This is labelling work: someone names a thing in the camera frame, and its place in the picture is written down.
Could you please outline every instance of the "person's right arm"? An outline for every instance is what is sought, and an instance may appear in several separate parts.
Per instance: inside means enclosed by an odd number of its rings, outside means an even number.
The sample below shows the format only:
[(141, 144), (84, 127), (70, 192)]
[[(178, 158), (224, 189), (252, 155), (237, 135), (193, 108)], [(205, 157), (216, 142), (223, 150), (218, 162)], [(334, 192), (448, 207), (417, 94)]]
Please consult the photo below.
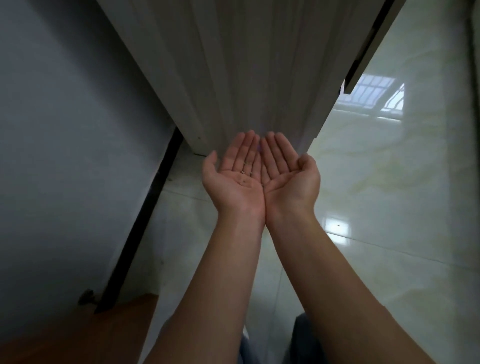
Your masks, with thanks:
[(266, 226), (295, 292), (332, 363), (428, 363), (363, 284), (318, 223), (320, 174), (282, 134), (261, 141)]

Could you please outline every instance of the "bare skin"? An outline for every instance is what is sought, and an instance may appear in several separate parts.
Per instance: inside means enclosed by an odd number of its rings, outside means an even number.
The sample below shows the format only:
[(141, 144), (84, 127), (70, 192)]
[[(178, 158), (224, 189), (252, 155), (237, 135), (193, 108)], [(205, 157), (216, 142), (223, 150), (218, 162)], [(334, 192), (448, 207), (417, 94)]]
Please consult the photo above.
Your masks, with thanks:
[(433, 363), (316, 220), (312, 157), (299, 156), (281, 133), (260, 140), (250, 131), (237, 135), (218, 171), (216, 158), (205, 159), (203, 183), (217, 225), (146, 364), (236, 362), (265, 225), (330, 363)]

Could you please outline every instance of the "glossy floor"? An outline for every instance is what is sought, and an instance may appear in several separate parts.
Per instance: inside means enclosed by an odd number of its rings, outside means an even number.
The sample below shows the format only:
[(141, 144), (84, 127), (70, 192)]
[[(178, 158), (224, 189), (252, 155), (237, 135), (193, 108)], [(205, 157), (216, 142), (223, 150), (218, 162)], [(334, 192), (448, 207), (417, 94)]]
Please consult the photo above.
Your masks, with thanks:
[[(407, 0), (309, 152), (316, 215), (373, 294), (438, 363), (480, 361), (477, 131), (467, 5)], [(160, 294), (141, 360), (173, 313), (216, 221), (202, 158), (183, 145), (124, 286)], [(280, 363), (298, 298), (264, 232), (246, 326)]]

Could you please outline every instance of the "forearm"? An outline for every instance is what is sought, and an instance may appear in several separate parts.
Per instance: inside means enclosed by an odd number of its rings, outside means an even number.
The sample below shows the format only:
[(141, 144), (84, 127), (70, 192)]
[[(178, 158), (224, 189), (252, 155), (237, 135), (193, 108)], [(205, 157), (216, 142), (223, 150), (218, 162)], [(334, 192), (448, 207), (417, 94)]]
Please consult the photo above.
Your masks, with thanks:
[(267, 227), (330, 361), (432, 363), (362, 283), (313, 213), (286, 214)]
[(248, 214), (219, 214), (192, 281), (152, 350), (158, 362), (236, 362), (262, 230), (263, 221)]

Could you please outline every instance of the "jeans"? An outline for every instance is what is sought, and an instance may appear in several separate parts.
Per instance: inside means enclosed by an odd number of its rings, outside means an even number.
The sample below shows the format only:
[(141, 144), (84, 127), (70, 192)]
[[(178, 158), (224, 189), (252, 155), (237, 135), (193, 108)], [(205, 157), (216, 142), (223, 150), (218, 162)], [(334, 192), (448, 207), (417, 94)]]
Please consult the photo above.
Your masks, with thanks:
[[(248, 339), (243, 336), (240, 342), (238, 364), (260, 364), (254, 355)], [(295, 319), (292, 340), (284, 359), (286, 364), (328, 364), (320, 342), (313, 335), (312, 324), (305, 313)]]

